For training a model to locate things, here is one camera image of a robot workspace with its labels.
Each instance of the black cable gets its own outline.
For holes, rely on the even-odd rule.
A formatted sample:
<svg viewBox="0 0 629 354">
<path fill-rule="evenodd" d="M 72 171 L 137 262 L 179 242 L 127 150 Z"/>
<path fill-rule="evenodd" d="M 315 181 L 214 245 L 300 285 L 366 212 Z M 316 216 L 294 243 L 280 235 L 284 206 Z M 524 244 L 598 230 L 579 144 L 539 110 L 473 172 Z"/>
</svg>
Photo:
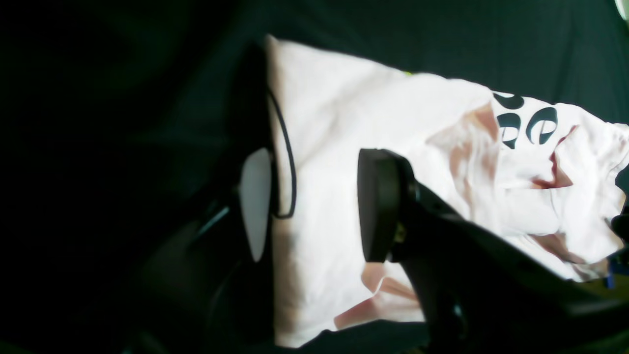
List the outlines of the black cable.
<svg viewBox="0 0 629 354">
<path fill-rule="evenodd" d="M 267 90 L 269 91 L 269 96 L 271 97 L 271 101 L 273 102 L 273 106 L 275 107 L 277 119 L 279 120 L 279 125 L 280 127 L 282 127 L 284 142 L 286 143 L 286 152 L 288 153 L 288 163 L 291 167 L 291 208 L 285 215 L 275 214 L 275 217 L 277 219 L 285 220 L 290 219 L 295 213 L 295 204 L 297 204 L 297 172 L 295 171 L 295 160 L 292 157 L 291 141 L 288 139 L 288 130 L 286 129 L 286 122 L 284 121 L 284 117 L 282 116 L 282 111 L 280 111 L 279 109 L 279 104 L 277 103 L 277 100 L 273 95 L 273 91 L 271 91 L 270 88 L 267 88 Z"/>
</svg>

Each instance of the dark green cloth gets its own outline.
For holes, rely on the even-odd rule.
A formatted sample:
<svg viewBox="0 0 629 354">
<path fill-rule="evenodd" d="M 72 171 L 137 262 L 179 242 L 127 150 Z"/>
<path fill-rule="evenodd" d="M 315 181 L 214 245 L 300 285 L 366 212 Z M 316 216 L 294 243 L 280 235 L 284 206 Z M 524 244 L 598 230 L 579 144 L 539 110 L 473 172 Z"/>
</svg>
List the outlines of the dark green cloth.
<svg viewBox="0 0 629 354">
<path fill-rule="evenodd" d="M 629 122 L 613 0 L 5 2 L 0 313 L 13 332 L 80 313 L 222 162 L 268 144 L 264 68 L 243 65 L 266 33 Z"/>
</svg>

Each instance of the black fabric background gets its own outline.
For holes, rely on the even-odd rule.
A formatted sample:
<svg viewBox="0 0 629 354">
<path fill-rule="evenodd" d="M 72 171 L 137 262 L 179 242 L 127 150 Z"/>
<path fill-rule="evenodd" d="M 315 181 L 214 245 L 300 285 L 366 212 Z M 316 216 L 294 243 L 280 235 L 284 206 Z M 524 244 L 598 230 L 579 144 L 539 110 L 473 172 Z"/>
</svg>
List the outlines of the black fabric background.
<svg viewBox="0 0 629 354">
<path fill-rule="evenodd" d="M 266 33 L 629 122 L 612 0 L 5 2 L 5 318 L 72 317 L 268 143 L 264 70 L 242 74 Z"/>
</svg>

